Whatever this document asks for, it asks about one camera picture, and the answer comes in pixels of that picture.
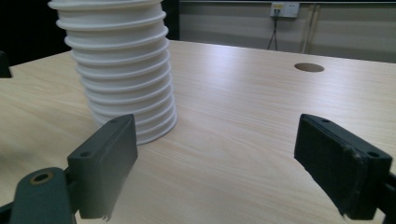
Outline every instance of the wall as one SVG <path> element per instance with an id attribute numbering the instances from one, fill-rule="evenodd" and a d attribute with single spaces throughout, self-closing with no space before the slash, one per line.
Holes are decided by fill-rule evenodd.
<path id="1" fill-rule="evenodd" d="M 267 49 L 269 3 L 180 3 L 180 39 Z M 313 26 L 308 27 L 313 17 Z M 278 49 L 396 63 L 396 4 L 301 4 L 298 18 L 277 25 Z"/>

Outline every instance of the power outlet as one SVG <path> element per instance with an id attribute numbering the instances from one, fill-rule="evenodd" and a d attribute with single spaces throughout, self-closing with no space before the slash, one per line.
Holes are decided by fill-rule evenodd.
<path id="1" fill-rule="evenodd" d="M 279 9 L 278 17 L 286 17 L 286 18 L 297 18 L 298 11 L 300 9 L 300 3 L 272 3 L 271 5 L 271 17 L 275 16 L 275 10 Z"/>

